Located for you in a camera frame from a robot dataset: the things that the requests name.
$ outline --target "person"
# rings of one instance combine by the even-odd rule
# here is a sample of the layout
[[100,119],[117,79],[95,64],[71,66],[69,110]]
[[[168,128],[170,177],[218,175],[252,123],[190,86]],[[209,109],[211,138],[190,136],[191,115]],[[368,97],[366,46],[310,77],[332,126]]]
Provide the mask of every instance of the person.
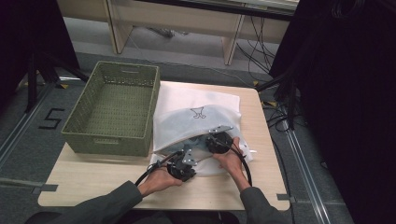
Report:
[[[233,149],[242,150],[239,146],[239,138],[233,139]],[[287,223],[278,210],[271,206],[262,191],[251,187],[242,172],[242,162],[239,157],[229,150],[224,154],[213,154],[213,158],[219,161],[232,177],[240,191],[240,198],[247,212],[247,223]],[[64,214],[47,216],[48,222],[39,223],[223,223],[218,213],[200,212],[161,212],[161,211],[137,211],[131,207],[140,203],[144,197],[170,187],[181,186],[182,181],[173,178],[167,172],[166,167],[156,169],[146,178],[145,182],[138,187],[131,181],[127,181],[109,194],[100,196],[86,202],[80,203]],[[26,223],[34,222],[35,216]]]

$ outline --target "logo on bag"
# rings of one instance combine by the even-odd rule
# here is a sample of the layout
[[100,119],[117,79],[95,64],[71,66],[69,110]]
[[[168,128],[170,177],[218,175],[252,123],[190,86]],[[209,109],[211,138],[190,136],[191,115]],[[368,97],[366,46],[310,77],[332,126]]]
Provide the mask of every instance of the logo on bag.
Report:
[[206,115],[202,114],[203,110],[204,110],[203,106],[198,107],[198,108],[191,108],[191,111],[195,113],[195,116],[194,116],[195,119],[198,119],[198,118],[204,119],[204,118],[206,118]]

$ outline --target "white fabric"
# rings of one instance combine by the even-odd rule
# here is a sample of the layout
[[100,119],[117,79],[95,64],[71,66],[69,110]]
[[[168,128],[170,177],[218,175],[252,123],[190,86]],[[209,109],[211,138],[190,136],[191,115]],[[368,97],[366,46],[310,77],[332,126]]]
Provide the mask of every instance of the white fabric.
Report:
[[208,131],[219,125],[232,126],[231,137],[240,137],[240,148],[246,161],[252,156],[240,133],[239,97],[214,91],[197,91],[161,85],[153,119],[153,151],[151,163],[175,150],[192,149],[198,161],[193,166],[197,175],[223,173],[219,162],[211,158],[205,146]]

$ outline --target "basket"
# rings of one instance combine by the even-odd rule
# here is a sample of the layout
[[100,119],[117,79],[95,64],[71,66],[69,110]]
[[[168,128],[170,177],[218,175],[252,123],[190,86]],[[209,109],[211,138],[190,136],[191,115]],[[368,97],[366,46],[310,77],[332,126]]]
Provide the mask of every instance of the basket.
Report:
[[145,157],[160,88],[159,67],[98,62],[64,125],[77,153]]

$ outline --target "person's right hand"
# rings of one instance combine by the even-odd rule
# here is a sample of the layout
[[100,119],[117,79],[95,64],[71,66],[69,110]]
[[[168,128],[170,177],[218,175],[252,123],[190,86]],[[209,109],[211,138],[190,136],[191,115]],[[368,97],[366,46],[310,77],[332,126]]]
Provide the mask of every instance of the person's right hand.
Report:
[[172,186],[181,186],[183,182],[169,175],[166,167],[160,167],[148,175],[145,182],[137,188],[143,197],[153,192],[161,191]]
[[[239,137],[233,139],[232,148],[243,155],[243,151],[239,148]],[[248,181],[246,180],[244,173],[242,173],[242,162],[239,156],[232,150],[224,154],[213,154],[213,158],[220,162],[220,166],[224,168],[233,178],[239,191],[242,191],[250,187]]]

